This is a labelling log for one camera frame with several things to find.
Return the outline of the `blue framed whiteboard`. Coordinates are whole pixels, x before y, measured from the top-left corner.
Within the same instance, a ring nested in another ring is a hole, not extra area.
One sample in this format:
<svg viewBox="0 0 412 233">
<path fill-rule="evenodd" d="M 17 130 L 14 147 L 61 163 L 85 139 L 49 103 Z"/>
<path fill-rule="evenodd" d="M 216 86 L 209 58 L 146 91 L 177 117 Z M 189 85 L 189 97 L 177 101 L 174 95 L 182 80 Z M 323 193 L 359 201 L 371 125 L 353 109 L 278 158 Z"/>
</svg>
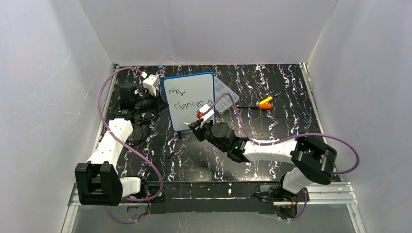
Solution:
<svg viewBox="0 0 412 233">
<path fill-rule="evenodd" d="M 175 132 L 189 130 L 187 123 L 198 120 L 198 110 L 214 103 L 214 79 L 213 73 L 204 72 L 167 77 L 161 82 Z"/>
</svg>

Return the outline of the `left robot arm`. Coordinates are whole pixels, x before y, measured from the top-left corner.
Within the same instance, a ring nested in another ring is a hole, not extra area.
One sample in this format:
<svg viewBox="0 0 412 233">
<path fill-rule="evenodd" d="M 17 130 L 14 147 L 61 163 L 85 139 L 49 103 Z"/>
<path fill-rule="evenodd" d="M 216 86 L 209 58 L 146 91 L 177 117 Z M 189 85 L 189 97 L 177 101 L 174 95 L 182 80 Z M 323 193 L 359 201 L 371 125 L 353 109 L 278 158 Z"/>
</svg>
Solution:
<svg viewBox="0 0 412 233">
<path fill-rule="evenodd" d="M 139 90 L 135 83 L 120 86 L 119 107 L 109 116 L 106 131 L 96 150 L 85 163 L 78 163 L 75 178 L 79 202 L 82 205 L 117 206 L 129 196 L 143 198 L 146 181 L 140 176 L 120 178 L 116 164 L 132 134 L 141 123 L 143 113 L 160 113 L 167 107 L 161 100 L 157 84 L 144 84 Z"/>
</svg>

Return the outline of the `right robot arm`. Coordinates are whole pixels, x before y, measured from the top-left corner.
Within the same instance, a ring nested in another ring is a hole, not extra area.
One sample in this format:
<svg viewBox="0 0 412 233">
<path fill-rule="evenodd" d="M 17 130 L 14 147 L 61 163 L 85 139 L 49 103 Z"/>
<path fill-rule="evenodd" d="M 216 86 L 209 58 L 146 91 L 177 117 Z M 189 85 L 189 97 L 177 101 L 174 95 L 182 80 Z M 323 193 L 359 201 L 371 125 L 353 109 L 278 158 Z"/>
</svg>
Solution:
<svg viewBox="0 0 412 233">
<path fill-rule="evenodd" d="M 214 124 L 198 120 L 187 124 L 196 138 L 208 141 L 237 163 L 275 161 L 294 164 L 295 168 L 282 176 L 278 190 L 297 194 L 312 184 L 328 185 L 333 177 L 337 152 L 323 140 L 299 135 L 285 142 L 251 140 L 236 136 L 226 123 Z"/>
</svg>

